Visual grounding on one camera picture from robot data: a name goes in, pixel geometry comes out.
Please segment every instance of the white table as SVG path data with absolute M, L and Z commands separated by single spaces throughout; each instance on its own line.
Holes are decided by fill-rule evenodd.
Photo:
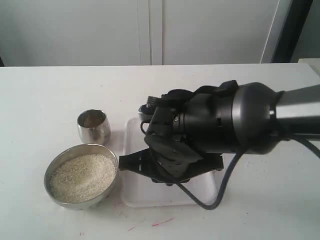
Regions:
M 86 211 L 60 207 L 47 195 L 47 166 L 81 143 L 76 122 L 82 111 L 108 113 L 108 146 L 119 156 L 125 121 L 137 116 L 148 95 L 233 79 L 276 91 L 320 84 L 308 65 L 298 63 L 0 68 L 0 238 L 319 239 L 320 160 L 293 141 L 268 155 L 244 156 L 213 211 L 196 205 L 129 208 L 120 201 L 120 185 Z M 224 157 L 228 164 L 232 155 Z

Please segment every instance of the metal cup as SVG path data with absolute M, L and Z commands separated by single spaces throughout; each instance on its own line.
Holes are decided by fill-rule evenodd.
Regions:
M 78 133 L 84 144 L 105 145 L 110 139 L 111 129 L 107 115 L 98 109 L 81 113 L 77 120 Z

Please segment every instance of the white tray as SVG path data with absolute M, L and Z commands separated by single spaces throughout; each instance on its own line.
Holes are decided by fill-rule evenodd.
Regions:
M 123 155 L 146 149 L 144 134 L 140 131 L 141 120 L 129 119 L 125 124 Z M 132 208 L 160 207 L 195 204 L 178 186 L 152 182 L 150 178 L 131 171 L 122 171 L 121 200 Z M 183 184 L 204 203 L 210 204 L 217 196 L 213 172 L 192 178 Z

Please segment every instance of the rice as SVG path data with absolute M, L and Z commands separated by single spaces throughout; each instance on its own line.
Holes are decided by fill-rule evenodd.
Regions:
M 116 176 L 113 156 L 89 154 L 57 168 L 50 179 L 53 196 L 64 203 L 81 203 L 105 191 Z

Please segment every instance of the metal bowl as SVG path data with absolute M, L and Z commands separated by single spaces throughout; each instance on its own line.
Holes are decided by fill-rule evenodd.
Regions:
M 101 154 L 104 156 L 110 156 L 110 153 L 113 155 L 112 162 L 115 166 L 115 177 L 111 183 L 111 185 L 104 190 L 102 193 L 97 195 L 94 198 L 91 198 L 87 201 L 79 202 L 79 203 L 67 203 L 67 202 L 62 202 L 56 199 L 52 192 L 51 192 L 51 186 L 50 186 L 50 179 L 52 176 L 52 173 L 60 167 L 63 163 L 66 161 L 72 160 L 74 158 L 83 156 L 83 155 L 89 155 L 89 154 Z M 110 192 L 113 190 L 113 188 L 116 185 L 116 180 L 119 176 L 119 165 L 117 161 L 117 157 L 115 154 L 108 148 L 102 145 L 97 145 L 97 144 L 81 144 L 77 146 L 73 146 L 64 152 L 60 153 L 55 159 L 50 163 L 48 168 L 45 171 L 44 174 L 44 187 L 46 192 L 49 194 L 51 199 L 56 203 L 59 204 L 60 206 L 67 208 L 67 209 L 74 209 L 74 210 L 79 210 L 79 209 L 87 209 L 97 203 L 99 203 L 102 199 L 104 199 L 106 196 L 110 194 Z

